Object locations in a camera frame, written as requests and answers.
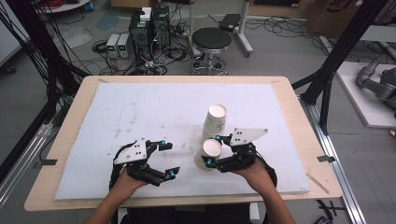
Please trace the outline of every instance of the black tape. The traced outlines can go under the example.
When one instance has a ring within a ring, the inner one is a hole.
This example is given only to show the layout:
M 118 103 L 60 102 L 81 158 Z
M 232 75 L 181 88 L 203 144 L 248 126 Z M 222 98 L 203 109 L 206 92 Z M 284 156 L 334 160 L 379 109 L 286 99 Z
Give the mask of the black tape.
M 320 156 L 320 157 L 318 157 L 318 160 L 320 161 L 320 162 L 323 162 L 323 161 L 328 161 L 328 162 L 333 162 L 333 161 L 335 161 L 335 158 L 334 157 L 329 157 L 329 156 Z
M 44 160 L 42 165 L 55 165 L 58 160 Z

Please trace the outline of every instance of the chair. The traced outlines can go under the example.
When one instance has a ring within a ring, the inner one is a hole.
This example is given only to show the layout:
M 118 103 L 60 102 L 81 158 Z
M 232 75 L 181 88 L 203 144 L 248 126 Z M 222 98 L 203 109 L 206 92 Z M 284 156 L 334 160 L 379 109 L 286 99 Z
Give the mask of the chair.
M 231 37 L 225 31 L 218 28 L 203 28 L 195 31 L 191 37 L 192 45 L 201 52 L 201 56 L 192 61 L 190 74 L 217 76 L 228 75 L 225 62 L 218 54 L 226 51 L 231 46 Z

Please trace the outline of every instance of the human arm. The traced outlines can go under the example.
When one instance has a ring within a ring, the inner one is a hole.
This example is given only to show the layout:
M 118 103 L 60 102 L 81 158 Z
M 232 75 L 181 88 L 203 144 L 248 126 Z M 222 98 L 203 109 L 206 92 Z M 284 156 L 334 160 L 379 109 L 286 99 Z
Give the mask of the human arm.
M 244 177 L 249 185 L 262 196 L 271 224 L 296 223 L 288 207 L 272 183 L 271 177 L 265 170 L 264 164 L 256 160 L 254 164 L 247 169 L 234 171 L 234 173 Z
M 128 176 L 127 171 L 122 170 L 116 184 L 99 203 L 93 213 L 85 220 L 85 224 L 108 224 L 117 208 L 129 199 L 134 192 L 147 185 L 146 182 L 135 180 Z

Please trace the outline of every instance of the stacked paper cup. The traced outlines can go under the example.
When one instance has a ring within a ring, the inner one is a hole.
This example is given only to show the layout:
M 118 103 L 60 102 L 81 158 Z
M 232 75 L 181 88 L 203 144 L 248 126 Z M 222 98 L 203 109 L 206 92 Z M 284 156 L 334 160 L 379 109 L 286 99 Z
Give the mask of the stacked paper cup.
M 216 135 L 224 134 L 226 114 L 227 111 L 223 105 L 212 105 L 209 107 L 202 134 L 203 146 L 201 150 L 194 155 L 195 164 L 202 170 L 213 170 L 205 166 L 204 160 L 201 158 L 202 155 L 219 158 L 221 144 L 215 140 L 215 137 Z

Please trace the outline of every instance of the black stool seat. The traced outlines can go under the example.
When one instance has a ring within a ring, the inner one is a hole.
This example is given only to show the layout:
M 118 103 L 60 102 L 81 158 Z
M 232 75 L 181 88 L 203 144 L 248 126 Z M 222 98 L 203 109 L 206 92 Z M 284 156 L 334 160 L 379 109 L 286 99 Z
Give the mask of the black stool seat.
M 192 44 L 202 50 L 226 49 L 231 45 L 231 37 L 226 32 L 213 27 L 195 31 L 191 37 Z

